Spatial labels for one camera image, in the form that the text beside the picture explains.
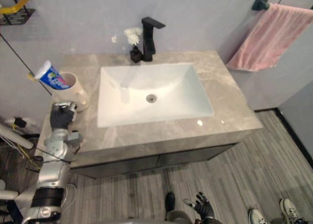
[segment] shoe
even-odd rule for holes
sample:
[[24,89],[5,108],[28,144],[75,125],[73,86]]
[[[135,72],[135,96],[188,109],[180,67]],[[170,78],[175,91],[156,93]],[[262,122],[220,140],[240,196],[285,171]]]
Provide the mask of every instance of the shoe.
[[254,208],[249,210],[248,218],[250,224],[267,224],[260,211]]
[[298,211],[291,200],[281,199],[279,206],[285,216],[286,224],[300,224],[304,222],[303,218],[299,217]]
[[175,195],[173,192],[169,192],[165,197],[165,210],[166,213],[173,211],[175,208]]

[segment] pink towel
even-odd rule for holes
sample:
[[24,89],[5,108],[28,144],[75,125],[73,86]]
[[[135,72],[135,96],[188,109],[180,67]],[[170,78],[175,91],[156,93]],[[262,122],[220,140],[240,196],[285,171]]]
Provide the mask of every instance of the pink towel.
[[281,55],[312,21],[313,10],[270,3],[226,66],[245,71],[276,66]]

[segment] toothpaste cap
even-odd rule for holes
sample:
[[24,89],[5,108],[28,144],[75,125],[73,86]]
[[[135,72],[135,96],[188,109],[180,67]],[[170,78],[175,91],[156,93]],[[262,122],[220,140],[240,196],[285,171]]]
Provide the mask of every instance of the toothpaste cap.
[[38,70],[38,72],[35,75],[35,79],[39,80],[40,78],[45,75],[45,73],[49,70],[51,67],[51,62],[49,60],[45,61],[44,65]]

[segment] towel bar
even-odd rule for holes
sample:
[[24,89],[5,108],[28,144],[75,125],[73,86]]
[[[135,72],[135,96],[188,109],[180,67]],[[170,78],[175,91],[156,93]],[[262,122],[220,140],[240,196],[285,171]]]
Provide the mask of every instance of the towel bar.
[[268,8],[268,0],[255,0],[252,6],[252,10],[267,10]]

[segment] baseboard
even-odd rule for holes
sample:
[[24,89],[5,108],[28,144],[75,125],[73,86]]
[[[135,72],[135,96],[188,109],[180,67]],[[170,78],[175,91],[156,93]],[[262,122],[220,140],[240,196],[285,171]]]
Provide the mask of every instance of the baseboard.
[[265,109],[259,109],[259,110],[254,110],[254,112],[267,112],[267,111],[274,111],[277,108],[265,108]]
[[303,143],[301,142],[301,140],[299,139],[298,135],[295,133],[295,131],[293,130],[293,128],[291,127],[291,125],[289,124],[289,122],[286,120],[286,118],[284,117],[284,115],[282,115],[282,113],[279,111],[278,108],[275,108],[273,110],[276,114],[276,116],[280,119],[280,121],[282,122],[282,124],[284,125],[285,129],[287,130],[287,132],[290,134],[290,136],[292,137],[292,139],[294,140],[295,144],[297,145],[297,147],[299,148],[299,150],[301,151],[301,153],[303,154],[303,156],[305,157],[305,159],[307,160],[307,162],[309,163],[309,165],[313,168],[313,159],[312,156],[310,155],[310,153],[307,151],[307,149],[305,148],[305,146],[303,145]]

